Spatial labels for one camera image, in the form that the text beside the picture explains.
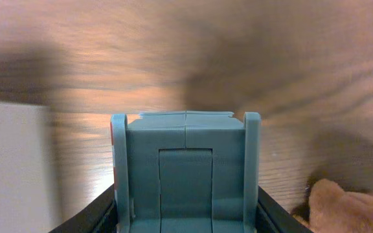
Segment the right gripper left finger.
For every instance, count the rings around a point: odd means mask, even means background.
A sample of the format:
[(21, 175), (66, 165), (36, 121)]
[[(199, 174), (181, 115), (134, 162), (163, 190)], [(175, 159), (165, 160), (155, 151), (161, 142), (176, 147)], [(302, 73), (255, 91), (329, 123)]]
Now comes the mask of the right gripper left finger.
[(82, 211), (49, 233), (116, 233), (117, 205), (111, 185)]

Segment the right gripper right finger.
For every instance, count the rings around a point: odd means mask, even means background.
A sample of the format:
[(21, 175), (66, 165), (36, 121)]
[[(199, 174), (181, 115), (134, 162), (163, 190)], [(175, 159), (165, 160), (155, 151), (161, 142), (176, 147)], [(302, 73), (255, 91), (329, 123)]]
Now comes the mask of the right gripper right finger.
[(292, 217), (261, 187), (258, 188), (256, 230), (258, 233), (313, 233)]

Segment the brown plush toy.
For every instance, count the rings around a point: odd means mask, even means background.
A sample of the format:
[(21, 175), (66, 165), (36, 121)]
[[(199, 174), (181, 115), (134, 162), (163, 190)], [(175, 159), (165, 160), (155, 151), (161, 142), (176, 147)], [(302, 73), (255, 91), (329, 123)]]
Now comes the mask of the brown plush toy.
[(308, 197), (309, 216), (293, 217), (312, 232), (373, 232), (373, 192), (351, 192), (328, 179), (317, 181)]

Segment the yellow grey toy truck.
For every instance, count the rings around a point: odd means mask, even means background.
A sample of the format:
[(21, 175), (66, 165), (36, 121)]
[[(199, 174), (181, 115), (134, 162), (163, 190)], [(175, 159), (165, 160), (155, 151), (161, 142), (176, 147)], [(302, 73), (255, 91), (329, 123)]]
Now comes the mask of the yellow grey toy truck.
[(261, 118), (111, 117), (119, 232), (254, 232)]

